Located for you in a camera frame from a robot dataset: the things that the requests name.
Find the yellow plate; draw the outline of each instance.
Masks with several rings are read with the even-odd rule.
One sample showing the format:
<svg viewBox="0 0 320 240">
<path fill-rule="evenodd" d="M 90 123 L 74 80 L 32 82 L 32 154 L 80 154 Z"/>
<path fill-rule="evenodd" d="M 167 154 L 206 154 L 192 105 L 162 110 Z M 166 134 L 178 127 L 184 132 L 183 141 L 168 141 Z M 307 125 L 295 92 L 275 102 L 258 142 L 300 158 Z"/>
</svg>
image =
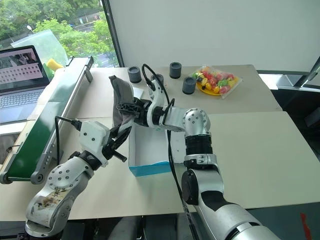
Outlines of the yellow plate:
<svg viewBox="0 0 320 240">
<path fill-rule="evenodd" d="M 214 93 L 212 90 L 208 90 L 208 89 L 202 89 L 202 85 L 200 82 L 197 82 L 196 83 L 196 86 L 198 87 L 198 89 L 201 91 L 201 92 L 204 92 L 205 94 L 209 94 L 209 95 L 212 95 L 212 96 L 221 96 L 220 93 Z"/>
</svg>

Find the laptop screen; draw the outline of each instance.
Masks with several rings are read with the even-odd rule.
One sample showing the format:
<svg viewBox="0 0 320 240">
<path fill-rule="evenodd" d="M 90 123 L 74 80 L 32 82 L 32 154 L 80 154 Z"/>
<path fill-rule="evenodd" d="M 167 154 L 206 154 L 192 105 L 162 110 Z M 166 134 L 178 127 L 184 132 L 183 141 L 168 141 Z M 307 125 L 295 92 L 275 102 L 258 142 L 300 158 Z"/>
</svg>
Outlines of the laptop screen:
<svg viewBox="0 0 320 240">
<path fill-rule="evenodd" d="M 34 46 L 0 51 L 0 93 L 48 84 L 49 79 Z"/>
</svg>

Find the white wall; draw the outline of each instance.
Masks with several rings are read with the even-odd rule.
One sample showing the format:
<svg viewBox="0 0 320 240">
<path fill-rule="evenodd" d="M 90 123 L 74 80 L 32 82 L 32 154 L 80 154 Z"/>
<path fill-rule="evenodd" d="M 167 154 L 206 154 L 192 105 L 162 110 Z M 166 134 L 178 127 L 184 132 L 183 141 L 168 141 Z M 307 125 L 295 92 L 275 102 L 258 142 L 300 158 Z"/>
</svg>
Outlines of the white wall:
<svg viewBox="0 0 320 240">
<path fill-rule="evenodd" d="M 320 0 L 110 0 L 126 66 L 253 64 L 309 71 Z"/>
</svg>

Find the laptop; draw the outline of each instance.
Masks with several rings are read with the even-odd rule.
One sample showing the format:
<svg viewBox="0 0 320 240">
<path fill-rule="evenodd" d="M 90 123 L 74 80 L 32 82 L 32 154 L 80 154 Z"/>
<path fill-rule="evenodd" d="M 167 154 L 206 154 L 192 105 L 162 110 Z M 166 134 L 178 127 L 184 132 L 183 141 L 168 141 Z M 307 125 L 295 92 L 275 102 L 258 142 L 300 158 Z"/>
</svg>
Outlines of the laptop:
<svg viewBox="0 0 320 240">
<path fill-rule="evenodd" d="M 33 45 L 0 51 L 0 124 L 26 120 L 50 83 Z"/>
</svg>

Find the window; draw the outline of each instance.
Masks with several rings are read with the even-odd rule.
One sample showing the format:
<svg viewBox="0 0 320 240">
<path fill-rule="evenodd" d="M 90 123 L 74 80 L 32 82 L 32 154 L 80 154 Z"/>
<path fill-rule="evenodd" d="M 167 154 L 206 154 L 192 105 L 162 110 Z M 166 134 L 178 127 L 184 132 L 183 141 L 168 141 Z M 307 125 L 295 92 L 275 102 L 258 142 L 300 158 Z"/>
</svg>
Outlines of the window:
<svg viewBox="0 0 320 240">
<path fill-rule="evenodd" d="M 100 0 L 0 0 L 0 49 L 30 44 L 42 63 L 93 56 L 96 67 L 119 66 Z"/>
</svg>

